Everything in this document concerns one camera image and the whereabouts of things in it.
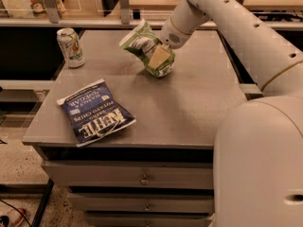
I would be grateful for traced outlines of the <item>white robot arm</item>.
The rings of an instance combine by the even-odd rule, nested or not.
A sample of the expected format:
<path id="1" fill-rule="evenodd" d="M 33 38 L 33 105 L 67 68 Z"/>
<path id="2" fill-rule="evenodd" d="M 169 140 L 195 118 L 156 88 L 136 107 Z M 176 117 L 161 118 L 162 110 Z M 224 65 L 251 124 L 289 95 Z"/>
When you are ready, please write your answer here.
<path id="1" fill-rule="evenodd" d="M 263 93 L 217 131 L 216 227 L 303 227 L 302 53 L 236 0 L 181 0 L 160 38 L 179 48 L 207 20 Z"/>

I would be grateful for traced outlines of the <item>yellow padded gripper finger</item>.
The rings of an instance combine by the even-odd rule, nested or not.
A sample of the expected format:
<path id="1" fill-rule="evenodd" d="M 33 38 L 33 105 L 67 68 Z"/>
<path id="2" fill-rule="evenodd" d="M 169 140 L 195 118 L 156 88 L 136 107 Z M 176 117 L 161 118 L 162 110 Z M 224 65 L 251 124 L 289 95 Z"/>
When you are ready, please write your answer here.
<path id="1" fill-rule="evenodd" d="M 157 69 L 161 66 L 167 66 L 169 64 L 170 52 L 166 45 L 158 45 L 154 50 L 149 67 L 151 69 Z"/>

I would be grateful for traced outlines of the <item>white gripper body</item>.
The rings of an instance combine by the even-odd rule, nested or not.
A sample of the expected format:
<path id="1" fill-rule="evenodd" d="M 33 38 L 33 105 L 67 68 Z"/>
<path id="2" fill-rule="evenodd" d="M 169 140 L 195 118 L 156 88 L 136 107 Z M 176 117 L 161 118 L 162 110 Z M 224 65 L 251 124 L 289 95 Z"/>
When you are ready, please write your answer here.
<path id="1" fill-rule="evenodd" d="M 171 49 L 181 48 L 189 39 L 189 36 L 181 32 L 173 23 L 172 17 L 163 24 L 160 31 L 160 41 Z"/>

